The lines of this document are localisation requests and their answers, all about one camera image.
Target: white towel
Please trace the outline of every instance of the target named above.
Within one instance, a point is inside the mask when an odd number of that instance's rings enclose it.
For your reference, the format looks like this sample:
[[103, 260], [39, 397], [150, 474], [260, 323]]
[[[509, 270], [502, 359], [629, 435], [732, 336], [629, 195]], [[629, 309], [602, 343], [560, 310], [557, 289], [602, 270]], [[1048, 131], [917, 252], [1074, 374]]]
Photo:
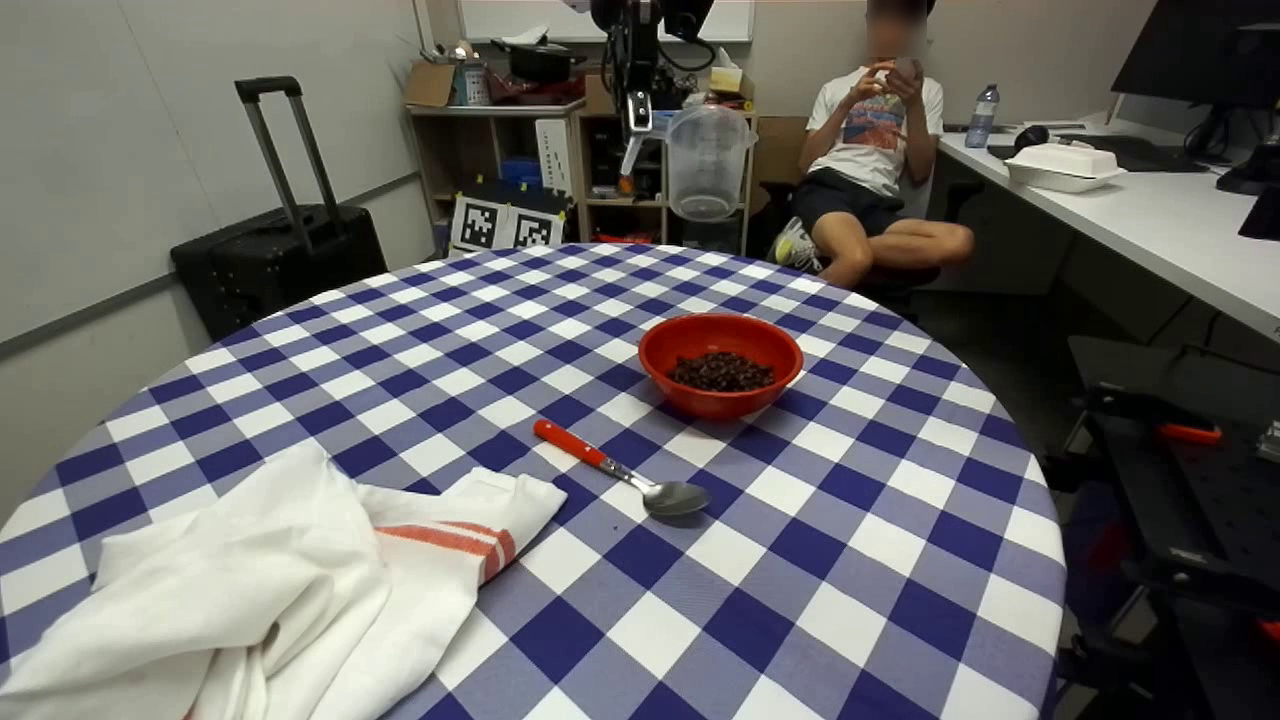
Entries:
[[381, 714], [560, 502], [494, 470], [445, 494], [360, 487], [290, 447], [223, 500], [103, 540], [91, 597], [12, 664], [0, 714]]

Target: red spoon handle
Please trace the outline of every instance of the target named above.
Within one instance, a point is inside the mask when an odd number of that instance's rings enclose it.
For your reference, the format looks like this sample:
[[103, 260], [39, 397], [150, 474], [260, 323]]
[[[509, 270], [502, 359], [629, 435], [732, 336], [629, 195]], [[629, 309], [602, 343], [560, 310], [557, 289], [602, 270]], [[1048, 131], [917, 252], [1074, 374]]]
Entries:
[[597, 442], [571, 435], [570, 429], [560, 429], [560, 423], [554, 423], [543, 415], [533, 418], [533, 435], [563, 447], [570, 457], [578, 457], [578, 460], [584, 460], [594, 469], [608, 469], [608, 457]]

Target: black bag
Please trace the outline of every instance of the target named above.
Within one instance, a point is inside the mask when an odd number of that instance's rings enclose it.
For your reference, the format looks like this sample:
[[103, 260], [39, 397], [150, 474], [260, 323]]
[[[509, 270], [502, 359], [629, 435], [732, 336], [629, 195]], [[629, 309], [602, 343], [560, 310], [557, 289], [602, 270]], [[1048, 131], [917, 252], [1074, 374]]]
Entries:
[[[260, 75], [238, 81], [238, 90], [286, 209], [171, 248], [175, 279], [188, 289], [213, 340], [242, 333], [253, 321], [274, 314], [298, 298], [390, 268], [370, 209], [333, 200], [321, 144], [305, 107], [305, 87], [294, 75]], [[266, 90], [290, 96], [324, 202], [294, 200], [282, 150], [260, 111]]]

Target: blue checkered tablecloth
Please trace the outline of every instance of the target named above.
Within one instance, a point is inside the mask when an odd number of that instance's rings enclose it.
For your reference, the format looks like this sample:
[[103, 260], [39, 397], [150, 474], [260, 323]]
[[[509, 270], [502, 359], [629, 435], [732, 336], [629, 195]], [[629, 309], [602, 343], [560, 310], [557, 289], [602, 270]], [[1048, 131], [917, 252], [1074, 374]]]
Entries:
[[[788, 328], [805, 374], [748, 423], [681, 423], [636, 368], [672, 310]], [[709, 522], [533, 442], [554, 415]], [[0, 535], [0, 658], [91, 588], [108, 530], [210, 500], [321, 440], [390, 487], [477, 464], [570, 502], [486, 588], [432, 683], [392, 714], [1035, 714], [1066, 552], [998, 397], [900, 314], [812, 275], [681, 248], [536, 248], [375, 275], [270, 314], [135, 392]]]

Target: metal spoon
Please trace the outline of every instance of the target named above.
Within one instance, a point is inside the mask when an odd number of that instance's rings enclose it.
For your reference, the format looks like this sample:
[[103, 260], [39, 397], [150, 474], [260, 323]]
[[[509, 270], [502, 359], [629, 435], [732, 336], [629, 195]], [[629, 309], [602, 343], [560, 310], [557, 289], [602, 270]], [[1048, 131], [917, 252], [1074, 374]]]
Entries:
[[533, 423], [536, 440], [548, 440], [557, 447], [563, 447], [570, 457], [594, 464], [597, 470], [633, 483], [646, 494], [646, 512], [652, 519], [663, 522], [690, 522], [697, 512], [709, 506], [709, 493], [697, 483], [657, 483], [646, 474], [633, 474], [626, 464], [608, 460], [602, 447], [594, 447], [588, 440], [571, 435], [570, 429], [554, 423], [554, 418], [536, 418]]

